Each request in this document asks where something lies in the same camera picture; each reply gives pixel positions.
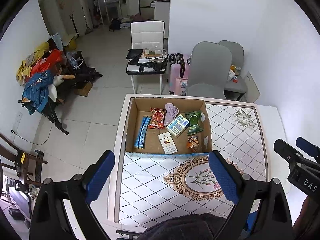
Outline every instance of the white chair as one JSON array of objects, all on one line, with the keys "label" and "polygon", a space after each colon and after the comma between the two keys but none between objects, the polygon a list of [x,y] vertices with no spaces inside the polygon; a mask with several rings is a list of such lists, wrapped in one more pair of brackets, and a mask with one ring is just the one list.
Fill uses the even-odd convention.
[{"label": "white chair", "polygon": [[[145,21],[131,24],[131,41],[133,49],[164,48],[164,22]],[[153,68],[145,67],[143,73],[139,72],[139,66],[127,65],[126,73],[131,75],[133,92],[136,93],[133,75],[160,75],[160,94],[162,94],[162,75],[166,72],[166,66],[157,73]]]}]

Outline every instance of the cardboard box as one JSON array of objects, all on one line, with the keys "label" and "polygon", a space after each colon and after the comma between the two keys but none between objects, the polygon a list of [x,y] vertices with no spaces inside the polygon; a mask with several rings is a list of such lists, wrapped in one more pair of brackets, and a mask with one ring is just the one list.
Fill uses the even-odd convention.
[{"label": "cardboard box", "polygon": [[[190,149],[187,149],[188,130],[178,137],[172,138],[177,148],[177,152],[171,155],[166,155],[159,141],[158,135],[168,132],[166,129],[147,129],[145,137],[144,149],[134,148],[135,140],[138,136],[141,121],[143,116],[151,116],[150,108],[165,109],[165,104],[172,103],[179,109],[179,114],[185,117],[185,112],[201,111],[202,122],[200,126],[204,129],[202,132],[197,133],[199,139],[199,153],[193,153]],[[188,155],[188,156],[205,156],[212,151],[211,141],[211,127],[210,121],[205,107],[205,101],[198,99],[186,99],[186,98],[133,98],[128,114],[127,134],[125,141],[125,151],[130,156],[138,157],[175,157],[176,155]]]},{"label": "cardboard box", "polygon": [[87,97],[91,88],[92,88],[92,83],[88,81],[86,84],[82,84],[80,87],[76,87],[73,90],[73,92],[76,95]]}]

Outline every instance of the diamond tile pattern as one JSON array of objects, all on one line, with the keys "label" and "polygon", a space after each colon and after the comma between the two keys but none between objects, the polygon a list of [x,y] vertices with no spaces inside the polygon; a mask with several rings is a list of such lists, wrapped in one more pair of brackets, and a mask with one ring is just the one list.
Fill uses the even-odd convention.
[{"label": "diamond tile pattern", "polygon": [[[236,163],[254,179],[266,181],[264,149],[260,129],[244,128],[232,120],[232,115],[244,108],[256,119],[252,108],[207,105],[212,129],[212,147],[224,158]],[[124,156],[119,222],[149,228],[161,221],[190,213],[211,213],[227,217],[233,203],[223,195],[220,199],[194,201],[178,194],[163,177],[186,158],[133,158]],[[255,203],[252,212],[257,210]]]}]

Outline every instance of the snack bag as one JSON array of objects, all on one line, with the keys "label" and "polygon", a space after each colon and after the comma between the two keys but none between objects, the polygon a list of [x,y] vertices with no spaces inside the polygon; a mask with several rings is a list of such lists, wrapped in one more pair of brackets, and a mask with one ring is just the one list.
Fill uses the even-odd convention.
[{"label": "snack bag", "polygon": [[167,112],[164,109],[150,108],[152,113],[152,119],[148,128],[150,129],[165,129],[164,127],[164,115]]},{"label": "snack bag", "polygon": [[199,149],[198,136],[189,136],[188,137],[187,148],[190,149],[194,153],[198,152],[198,149]]},{"label": "snack bag", "polygon": [[190,122],[190,129],[188,130],[187,135],[193,135],[198,132],[203,131],[199,125],[199,120],[201,118],[201,111],[193,111],[185,113],[186,119]]}]

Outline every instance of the yellow cloth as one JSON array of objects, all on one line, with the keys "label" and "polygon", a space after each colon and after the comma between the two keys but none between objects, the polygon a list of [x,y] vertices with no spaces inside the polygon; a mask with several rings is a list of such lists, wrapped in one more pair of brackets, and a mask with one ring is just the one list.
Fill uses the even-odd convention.
[{"label": "yellow cloth", "polygon": [[24,77],[30,76],[32,66],[42,58],[43,54],[49,50],[49,43],[43,42],[38,46],[34,53],[30,54],[25,60],[22,60],[21,66],[19,67],[16,79],[20,85],[25,85]]}]

